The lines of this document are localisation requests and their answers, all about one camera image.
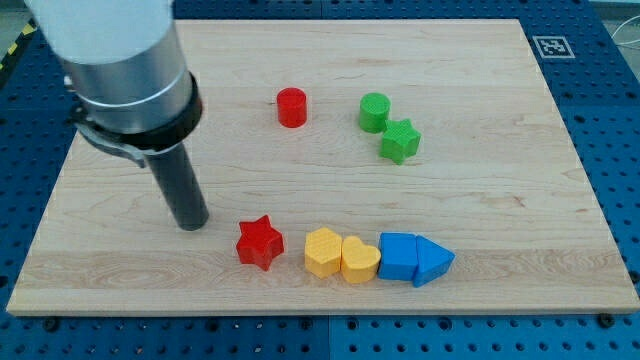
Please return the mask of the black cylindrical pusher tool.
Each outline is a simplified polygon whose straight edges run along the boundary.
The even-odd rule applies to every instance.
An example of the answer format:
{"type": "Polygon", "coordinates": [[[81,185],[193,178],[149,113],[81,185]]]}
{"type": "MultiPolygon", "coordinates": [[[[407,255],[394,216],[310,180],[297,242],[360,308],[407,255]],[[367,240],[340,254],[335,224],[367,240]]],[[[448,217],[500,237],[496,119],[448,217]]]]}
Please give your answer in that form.
{"type": "Polygon", "coordinates": [[[186,231],[202,228],[209,211],[184,144],[144,158],[177,225],[186,231]]]}

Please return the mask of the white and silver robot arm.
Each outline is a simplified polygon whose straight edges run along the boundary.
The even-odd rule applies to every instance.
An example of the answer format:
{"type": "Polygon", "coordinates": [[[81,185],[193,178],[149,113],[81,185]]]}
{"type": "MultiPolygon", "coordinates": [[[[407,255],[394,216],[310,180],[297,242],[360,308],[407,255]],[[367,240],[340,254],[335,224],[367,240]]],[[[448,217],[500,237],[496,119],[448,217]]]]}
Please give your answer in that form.
{"type": "Polygon", "coordinates": [[[27,0],[79,99],[70,120],[98,150],[150,168],[178,226],[209,218],[184,140],[203,112],[167,0],[27,0]]]}

